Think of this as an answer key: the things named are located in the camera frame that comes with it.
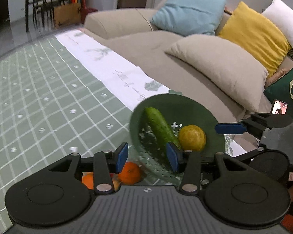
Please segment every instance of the yellow pillow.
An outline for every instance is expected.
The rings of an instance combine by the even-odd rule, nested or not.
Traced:
[[[278,27],[244,2],[239,3],[218,36],[253,55],[268,70],[268,78],[276,72],[291,49]]]

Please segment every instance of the sofa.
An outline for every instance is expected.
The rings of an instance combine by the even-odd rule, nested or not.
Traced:
[[[150,18],[164,3],[165,0],[155,9],[132,8],[89,14],[85,20],[84,32],[139,66],[151,78],[205,106],[218,122],[237,122],[247,117],[249,111],[209,78],[182,60],[164,53],[170,45],[183,38],[162,31],[150,23]],[[223,14],[216,35],[229,18],[229,14]],[[288,56],[278,70],[283,68],[293,68],[293,61]],[[259,111],[270,112],[271,106],[262,94]],[[246,151],[257,146],[255,138],[248,133],[232,137]]]

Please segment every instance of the gray floor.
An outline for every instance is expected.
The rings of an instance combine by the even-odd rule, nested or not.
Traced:
[[[38,25],[34,25],[32,17],[29,18],[29,32],[25,29],[25,18],[0,26],[0,58],[10,51],[36,39],[44,39],[45,36],[77,28],[76,25],[54,29],[53,25],[46,18],[45,27],[42,27],[41,20]]]

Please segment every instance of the white pillow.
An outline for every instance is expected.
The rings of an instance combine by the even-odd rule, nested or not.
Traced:
[[[165,52],[206,75],[247,110],[258,112],[268,71],[242,47],[217,36],[194,34]]]
[[[280,29],[293,48],[293,10],[281,0],[273,0],[262,15]]]

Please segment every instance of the beige pillow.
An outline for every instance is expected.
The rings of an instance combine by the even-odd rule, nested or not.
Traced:
[[[247,110],[258,111],[268,71],[240,46],[217,36],[195,34],[165,52],[206,75]]]

